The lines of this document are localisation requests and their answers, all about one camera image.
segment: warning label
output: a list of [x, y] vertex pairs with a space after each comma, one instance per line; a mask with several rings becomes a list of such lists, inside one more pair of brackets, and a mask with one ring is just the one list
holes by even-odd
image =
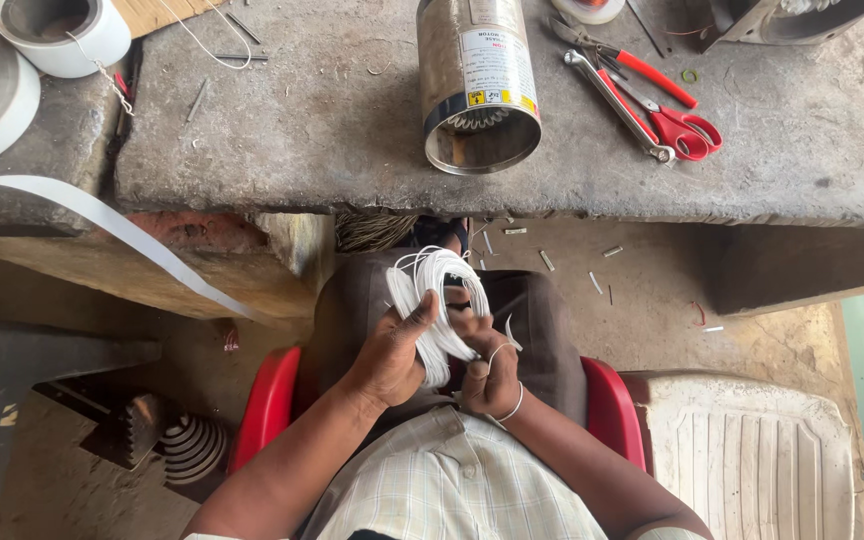
[[529, 51], [508, 31], [462, 34], [462, 74], [468, 105], [510, 103], [539, 114]]
[[468, 0], [472, 24], [495, 24], [518, 32], [519, 4], [515, 0]]

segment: red handle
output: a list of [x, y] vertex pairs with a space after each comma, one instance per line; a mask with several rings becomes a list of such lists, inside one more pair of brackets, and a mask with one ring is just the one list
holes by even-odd
[[641, 126], [643, 130], [645, 130], [646, 135], [648, 135], [655, 144], [659, 144], [659, 137], [652, 130], [652, 128], [649, 127], [648, 124], [646, 124], [644, 121], [642, 121], [642, 118], [640, 118], [639, 115], [636, 114], [632, 110], [632, 108], [629, 106], [629, 104], [625, 102], [625, 99], [622, 98], [622, 94], [618, 93], [618, 90], [616, 89], [616, 85], [613, 84], [612, 79], [609, 78], [609, 74], [606, 73], [606, 70], [600, 69], [598, 71], [598, 74], [599, 74], [599, 77], [601, 77], [602, 80], [605, 81], [606, 86], [608, 86], [608, 89], [611, 90], [612, 94], [618, 98], [618, 102], [622, 104], [622, 107], [624, 107], [625, 110], [629, 112], [631, 117], [635, 119], [635, 122], [639, 126]]
[[709, 143], [694, 129], [680, 125], [661, 112], [650, 112], [649, 118], [654, 122], [659, 138], [666, 146], [675, 149], [680, 160], [698, 162], [709, 155]]
[[703, 136], [702, 138], [705, 139], [705, 142], [708, 144], [708, 153], [711, 154], [722, 147], [722, 134], [719, 132], [719, 129], [715, 129], [715, 126], [702, 116], [697, 116], [689, 112], [679, 112], [678, 110], [662, 105], [658, 106], [658, 111], [666, 117], [680, 122], [685, 125], [685, 127], [691, 127], [689, 124], [692, 124], [704, 131], [708, 137]]
[[689, 95], [682, 89], [681, 86], [673, 82], [671, 79], [663, 75], [658, 69], [638, 59], [634, 55], [630, 55], [626, 51], [619, 51], [616, 60], [622, 64], [634, 69], [655, 83], [659, 88], [675, 96], [678, 101], [690, 109], [695, 109], [699, 105], [699, 100]]

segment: coil of white wire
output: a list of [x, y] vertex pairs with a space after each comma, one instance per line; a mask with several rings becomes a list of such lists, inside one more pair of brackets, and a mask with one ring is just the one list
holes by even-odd
[[[409, 259], [413, 261], [402, 264]], [[410, 267], [411, 276], [405, 271]], [[449, 355], [463, 362], [479, 359], [478, 352], [466, 345], [450, 325], [446, 297], [443, 294], [447, 275], [462, 280], [462, 284], [468, 289], [469, 303], [475, 316], [491, 314], [489, 299], [486, 298], [485, 290], [482, 288], [482, 281], [475, 274], [473, 267], [455, 251], [428, 246], [418, 253], [403, 256], [386, 271], [386, 284], [389, 286], [391, 299], [395, 304], [395, 310], [403, 319], [419, 306], [426, 290], [438, 291], [438, 317], [415, 342], [415, 349], [418, 350], [425, 364], [425, 381], [422, 386], [426, 388], [444, 387], [449, 382]], [[506, 335], [511, 344], [521, 351], [522, 346], [512, 338], [510, 333], [509, 320], [506, 321]]]

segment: wooden board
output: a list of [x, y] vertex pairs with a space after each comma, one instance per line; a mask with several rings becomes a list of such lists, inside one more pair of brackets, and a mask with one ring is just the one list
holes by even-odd
[[[167, 3], [172, 11], [181, 19], [189, 19], [209, 10], [209, 2], [206, 0], [162, 0]], [[212, 3], [220, 5], [224, 0], [213, 0]], [[152, 31], [168, 26], [176, 19], [172, 13], [162, 6], [160, 0], [112, 0], [112, 4], [126, 19], [128, 29], [131, 30], [132, 38], [145, 36]]]

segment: person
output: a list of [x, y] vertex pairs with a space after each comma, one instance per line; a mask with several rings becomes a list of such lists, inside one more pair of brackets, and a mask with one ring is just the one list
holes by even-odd
[[[205, 501], [182, 538], [713, 540], [695, 512], [584, 428], [586, 376], [548, 278], [481, 272], [486, 317], [462, 308], [462, 286], [444, 287], [453, 329], [482, 359], [465, 368], [461, 406], [421, 388], [415, 343], [439, 313], [438, 292], [402, 320], [385, 284], [385, 269], [416, 251], [358, 255], [330, 278], [296, 383], [317, 386], [318, 399]], [[522, 352], [493, 328], [509, 315]]]

